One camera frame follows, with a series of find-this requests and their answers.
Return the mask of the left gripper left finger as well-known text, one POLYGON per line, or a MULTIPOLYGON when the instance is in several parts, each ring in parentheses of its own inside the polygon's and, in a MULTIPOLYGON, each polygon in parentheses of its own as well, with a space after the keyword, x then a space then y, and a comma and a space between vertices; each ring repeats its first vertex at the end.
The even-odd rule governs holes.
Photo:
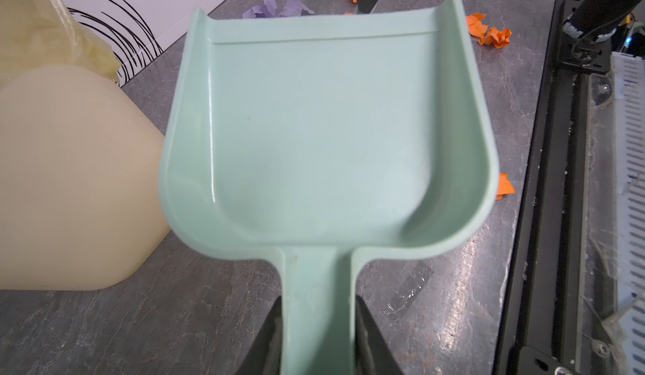
POLYGON ((282 298, 275 300, 236 375, 278 375, 282 359, 282 298))

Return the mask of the green plastic dustpan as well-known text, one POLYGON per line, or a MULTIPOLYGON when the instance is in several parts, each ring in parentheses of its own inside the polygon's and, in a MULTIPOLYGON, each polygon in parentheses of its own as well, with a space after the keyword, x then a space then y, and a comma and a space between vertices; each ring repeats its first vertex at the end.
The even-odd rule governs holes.
POLYGON ((275 267, 281 373, 354 373, 361 269, 468 242, 498 183, 462 0, 361 15, 193 12, 161 205, 196 252, 275 267))

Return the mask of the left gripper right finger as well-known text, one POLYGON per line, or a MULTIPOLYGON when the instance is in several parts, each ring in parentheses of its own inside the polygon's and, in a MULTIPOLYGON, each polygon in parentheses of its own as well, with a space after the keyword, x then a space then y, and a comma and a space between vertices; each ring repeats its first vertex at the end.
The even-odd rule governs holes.
POLYGON ((403 375, 366 302, 355 296, 355 346, 357 373, 403 375))

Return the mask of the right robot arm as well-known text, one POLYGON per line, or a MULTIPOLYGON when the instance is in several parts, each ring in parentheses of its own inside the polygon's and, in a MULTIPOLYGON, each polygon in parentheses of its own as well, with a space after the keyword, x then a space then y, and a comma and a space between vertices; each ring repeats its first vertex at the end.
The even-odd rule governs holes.
POLYGON ((564 22, 562 32, 579 40, 606 42, 642 0, 583 0, 564 22))

